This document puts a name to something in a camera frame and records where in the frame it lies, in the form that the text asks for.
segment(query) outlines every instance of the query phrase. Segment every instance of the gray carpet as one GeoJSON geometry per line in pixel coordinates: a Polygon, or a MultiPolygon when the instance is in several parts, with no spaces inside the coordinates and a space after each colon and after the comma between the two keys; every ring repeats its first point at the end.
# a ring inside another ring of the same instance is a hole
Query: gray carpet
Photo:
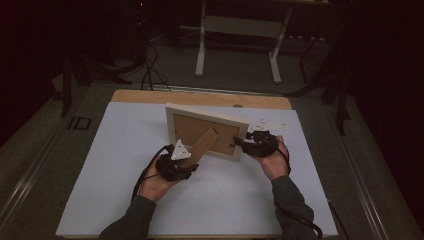
{"type": "MultiPolygon", "coordinates": [[[[208,49],[205,75],[196,78],[196,48],[190,44],[156,46],[159,55],[155,66],[168,77],[167,83],[172,86],[281,95],[286,90],[304,86],[298,66],[301,52],[298,49],[304,48],[305,43],[290,44],[295,46],[291,48],[294,50],[285,50],[279,57],[280,70],[287,78],[280,85],[275,85],[271,80],[266,53],[257,51],[208,49]]],[[[312,57],[310,61],[315,62],[308,70],[312,75],[320,59],[312,57]]],[[[139,88],[144,71],[126,77],[135,84],[125,87],[139,88]]],[[[154,78],[154,81],[160,81],[158,76],[154,78]]],[[[4,204],[20,176],[48,140],[49,133],[60,126],[64,127],[46,154],[37,181],[7,231],[0,236],[1,239],[60,239],[54,233],[66,201],[84,164],[105,108],[113,92],[122,87],[97,78],[84,94],[81,104],[76,104],[71,116],[91,118],[93,122],[89,130],[66,129],[68,122],[64,123],[59,117],[60,103],[50,101],[0,149],[0,203],[4,204]]],[[[84,92],[78,88],[75,90],[75,94],[84,92]]],[[[324,191],[332,200],[350,239],[376,239],[367,211],[364,211],[364,206],[370,206],[370,203],[364,203],[361,198],[363,189],[358,188],[352,168],[359,170],[362,184],[371,197],[371,205],[376,207],[385,226],[387,235],[381,239],[424,239],[354,100],[349,99],[347,105],[351,116],[351,120],[346,121],[347,135],[340,137],[334,127],[335,106],[320,103],[318,97],[321,90],[290,100],[293,109],[299,114],[324,191]]],[[[329,239],[347,239],[339,222],[336,223],[340,235],[329,239]]]]}

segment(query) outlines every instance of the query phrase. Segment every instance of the wooden table edge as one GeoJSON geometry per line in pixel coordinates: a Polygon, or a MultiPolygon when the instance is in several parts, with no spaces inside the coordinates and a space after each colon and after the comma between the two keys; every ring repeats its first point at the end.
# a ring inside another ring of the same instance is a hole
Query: wooden table edge
{"type": "Polygon", "coordinates": [[[285,97],[204,92],[145,91],[130,89],[116,90],[112,96],[111,102],[161,104],[169,102],[184,105],[292,109],[290,101],[285,97]]]}

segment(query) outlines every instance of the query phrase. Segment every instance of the table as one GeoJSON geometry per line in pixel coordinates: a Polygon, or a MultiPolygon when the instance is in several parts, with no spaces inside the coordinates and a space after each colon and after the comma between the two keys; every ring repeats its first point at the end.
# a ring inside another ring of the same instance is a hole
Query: table
{"type": "Polygon", "coordinates": [[[269,61],[274,83],[281,83],[281,76],[278,69],[277,56],[283,42],[287,26],[289,24],[294,5],[311,6],[343,6],[341,4],[330,4],[328,0],[274,0],[269,2],[282,3],[287,5],[282,22],[261,21],[252,19],[241,19],[234,17],[212,16],[206,13],[206,0],[202,0],[201,21],[200,21],[200,44],[197,55],[195,75],[203,76],[205,62],[205,34],[206,32],[220,32],[230,34],[242,34],[249,36],[260,36],[275,38],[276,44],[272,51],[269,52],[269,61]]]}
{"type": "MultiPolygon", "coordinates": [[[[284,133],[291,139],[287,144],[292,149],[291,156],[299,159],[292,165],[292,179],[299,183],[309,200],[307,203],[316,211],[316,221],[324,234],[337,234],[306,140],[301,130],[294,131],[300,123],[286,98],[118,90],[103,117],[57,235],[96,237],[123,214],[129,204],[131,194],[127,196],[127,192],[132,191],[133,178],[138,178],[140,169],[147,164],[140,159],[149,161],[151,158],[152,153],[146,148],[158,148],[167,141],[167,130],[163,127],[166,123],[162,123],[160,113],[163,110],[161,105],[169,101],[195,105],[206,103],[207,106],[203,107],[207,109],[246,116],[259,111],[279,118],[284,112],[282,117],[289,123],[284,133]]],[[[151,222],[150,237],[278,236],[281,229],[274,216],[269,180],[256,164],[251,159],[232,162],[204,156],[200,162],[202,167],[190,178],[191,181],[176,185],[161,200],[151,222]],[[255,215],[255,218],[241,216],[246,213],[255,215]]]]}

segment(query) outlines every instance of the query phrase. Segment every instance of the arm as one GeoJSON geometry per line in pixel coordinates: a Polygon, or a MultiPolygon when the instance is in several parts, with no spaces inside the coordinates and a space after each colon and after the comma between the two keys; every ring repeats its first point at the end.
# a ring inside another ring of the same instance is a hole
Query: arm
{"type": "Polygon", "coordinates": [[[103,240],[139,240],[147,239],[149,225],[157,202],[178,182],[163,179],[155,168],[156,158],[147,170],[146,177],[154,176],[141,182],[137,196],[134,197],[125,215],[104,229],[99,238],[103,240]]]}
{"type": "MultiPolygon", "coordinates": [[[[277,136],[280,151],[288,157],[288,150],[284,146],[282,136],[277,136]]],[[[274,201],[281,208],[288,210],[302,218],[312,221],[314,218],[313,210],[305,204],[305,199],[300,193],[296,185],[291,181],[289,174],[289,166],[284,160],[281,153],[275,151],[272,155],[257,160],[272,184],[272,193],[274,201]]],[[[280,223],[285,240],[291,239],[317,239],[313,229],[283,214],[276,209],[277,220],[280,223]]]]}

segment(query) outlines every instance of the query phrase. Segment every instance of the hand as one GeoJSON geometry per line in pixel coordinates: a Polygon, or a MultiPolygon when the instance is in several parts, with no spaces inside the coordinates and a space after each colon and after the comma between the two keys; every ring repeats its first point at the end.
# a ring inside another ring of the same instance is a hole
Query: hand
{"type": "MultiPolygon", "coordinates": [[[[278,144],[279,149],[288,157],[288,150],[284,146],[284,144],[282,144],[284,143],[283,136],[277,136],[276,138],[280,142],[278,144]]],[[[281,153],[279,153],[278,151],[275,151],[272,155],[264,158],[258,158],[255,156],[251,157],[261,164],[265,175],[271,181],[277,177],[289,174],[289,166],[287,166],[286,161],[284,160],[283,156],[281,156],[281,153]]]]}
{"type": "Polygon", "coordinates": [[[138,195],[148,198],[154,202],[158,202],[165,193],[178,181],[168,182],[162,176],[159,175],[159,172],[156,170],[156,161],[160,158],[158,156],[150,168],[146,172],[146,177],[150,177],[141,182],[140,187],[138,188],[138,195]]]}

